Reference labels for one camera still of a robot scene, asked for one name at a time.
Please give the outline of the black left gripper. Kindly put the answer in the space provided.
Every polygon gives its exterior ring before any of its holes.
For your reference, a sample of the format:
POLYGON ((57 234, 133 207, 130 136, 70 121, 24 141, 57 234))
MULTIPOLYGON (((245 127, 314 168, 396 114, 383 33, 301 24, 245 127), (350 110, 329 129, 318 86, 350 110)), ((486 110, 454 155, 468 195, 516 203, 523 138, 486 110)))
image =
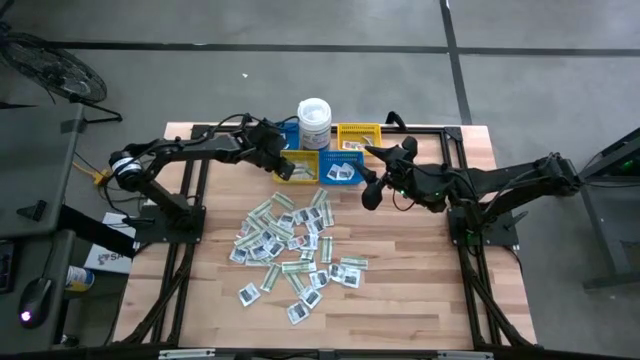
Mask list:
POLYGON ((261 168, 275 168, 273 173, 280 179, 289 180, 295 165, 281 157, 281 151, 287 144, 280 128, 263 119, 254 126, 243 121, 240 126, 243 140, 240 159, 261 168))

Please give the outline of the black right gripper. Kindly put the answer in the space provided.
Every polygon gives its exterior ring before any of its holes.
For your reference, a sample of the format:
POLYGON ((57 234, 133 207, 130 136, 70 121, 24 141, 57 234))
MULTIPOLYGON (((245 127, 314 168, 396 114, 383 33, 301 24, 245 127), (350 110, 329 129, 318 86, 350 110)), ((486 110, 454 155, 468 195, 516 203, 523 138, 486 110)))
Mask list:
POLYGON ((365 209, 376 210, 383 199, 382 190, 388 187, 431 212, 445 210, 444 188, 447 180, 437 164, 422 166, 414 163, 418 150, 416 138, 407 136, 400 145, 388 148, 367 145, 365 150, 385 164, 384 173, 378 177, 375 171, 364 164, 354 163, 354 168, 366 183, 361 195, 365 209))

